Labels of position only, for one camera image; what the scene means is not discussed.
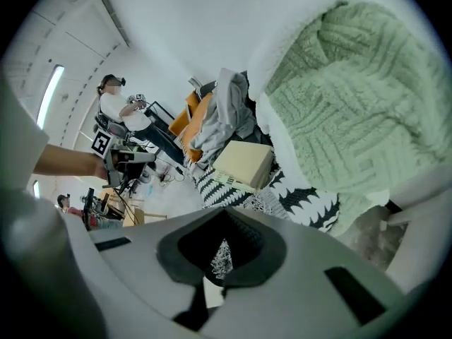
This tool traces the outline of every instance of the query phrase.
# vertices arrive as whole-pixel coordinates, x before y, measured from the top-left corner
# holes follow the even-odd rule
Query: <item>black slot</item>
[[[361,325],[385,312],[383,305],[346,268],[330,268],[325,274]]]
[[[131,241],[127,237],[120,237],[118,239],[98,242],[97,244],[95,244],[95,246],[98,251],[104,251],[104,250],[110,250],[110,249],[114,249],[115,247],[128,244],[129,242],[131,242]]]

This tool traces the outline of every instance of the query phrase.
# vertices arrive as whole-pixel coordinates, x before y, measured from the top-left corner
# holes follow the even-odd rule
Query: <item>black pants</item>
[[[177,147],[170,136],[154,124],[150,124],[148,128],[142,131],[136,131],[135,137],[141,141],[150,141],[153,145],[156,145],[165,152],[172,160],[179,163],[181,166],[184,165],[184,154],[182,150]]]

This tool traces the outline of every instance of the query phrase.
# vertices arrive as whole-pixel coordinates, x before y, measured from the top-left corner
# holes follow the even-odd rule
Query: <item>white shirt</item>
[[[127,106],[126,98],[121,94],[104,93],[100,97],[100,110],[110,119],[118,123],[124,122],[130,131],[142,131],[149,127],[152,121],[144,113],[134,110],[130,115],[120,117],[119,113]]]

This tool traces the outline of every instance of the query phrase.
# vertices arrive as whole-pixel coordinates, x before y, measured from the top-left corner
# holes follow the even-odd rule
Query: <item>gray cloth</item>
[[[190,142],[190,148],[203,151],[200,163],[212,163],[233,133],[242,139],[253,133],[256,119],[245,105],[247,93],[242,74],[221,69],[201,129]]]

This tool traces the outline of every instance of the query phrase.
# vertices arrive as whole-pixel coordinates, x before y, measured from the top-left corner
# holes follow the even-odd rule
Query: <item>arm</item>
[[[37,161],[35,174],[52,176],[96,176],[107,178],[103,161],[96,155],[46,145]]]
[[[121,111],[119,112],[119,116],[122,118],[124,116],[130,115],[135,109],[142,108],[144,106],[144,103],[142,102],[133,102],[127,106],[125,106]]]

